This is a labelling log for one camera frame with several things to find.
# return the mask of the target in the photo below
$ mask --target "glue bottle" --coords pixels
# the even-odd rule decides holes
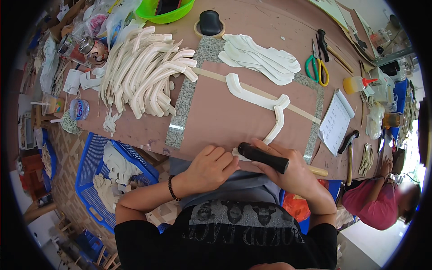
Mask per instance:
[[[355,76],[343,79],[343,89],[348,95],[364,90],[369,83],[378,79],[366,79],[361,76]]]

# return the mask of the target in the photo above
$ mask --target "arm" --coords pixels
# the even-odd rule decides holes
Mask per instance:
[[[181,185],[184,174],[179,174],[172,178],[172,190],[178,198],[183,198],[191,194]],[[139,219],[147,220],[146,213],[151,212],[158,206],[172,201],[171,193],[168,189],[168,181],[154,185],[137,188],[126,193],[118,201],[115,207],[116,223]]]
[[[373,201],[377,200],[378,195],[381,191],[381,188],[385,183],[385,178],[390,174],[392,169],[393,169],[393,161],[391,159],[387,159],[387,157],[386,157],[383,160],[383,163],[382,163],[381,169],[380,169],[380,175],[382,175],[382,177],[375,181],[375,184],[372,187],[369,195],[365,198],[365,201],[363,202],[362,207],[364,207],[369,202],[373,202]]]
[[[369,193],[368,196],[366,196],[365,201],[363,202],[362,208],[369,202],[373,202],[377,200],[379,192],[381,191],[381,188],[384,185],[384,181],[385,181],[384,177],[375,181],[375,184],[372,187],[371,192]]]
[[[238,157],[225,152],[222,147],[207,146],[189,168],[171,180],[177,198],[217,189],[238,167]],[[140,187],[126,193],[115,208],[116,224],[129,220],[146,220],[145,213],[173,200],[168,181]]]
[[[252,162],[252,164],[282,189],[306,199],[311,211],[309,230],[321,223],[336,225],[336,204],[330,192],[311,173],[299,151],[285,149],[274,143],[267,146],[257,139],[253,139],[253,144],[271,155],[289,159],[288,169],[283,175],[263,163]]]

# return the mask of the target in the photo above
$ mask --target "green plastic basin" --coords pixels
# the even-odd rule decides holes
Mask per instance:
[[[158,0],[143,0],[137,8],[136,14],[153,23],[163,24],[177,21],[183,18],[192,9],[195,0],[182,0],[180,7],[171,12],[155,16]]]

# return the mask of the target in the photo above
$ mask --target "pink shirt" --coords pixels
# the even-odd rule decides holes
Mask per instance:
[[[364,180],[358,187],[347,191],[342,198],[342,205],[348,212],[378,230],[390,228],[397,220],[397,194],[392,184],[384,184],[376,201],[367,203],[365,198],[371,192],[375,181]]]

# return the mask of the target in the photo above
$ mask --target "water bottle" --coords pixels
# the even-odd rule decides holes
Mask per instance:
[[[72,120],[85,120],[89,111],[89,103],[84,99],[77,98],[70,102],[69,115]]]

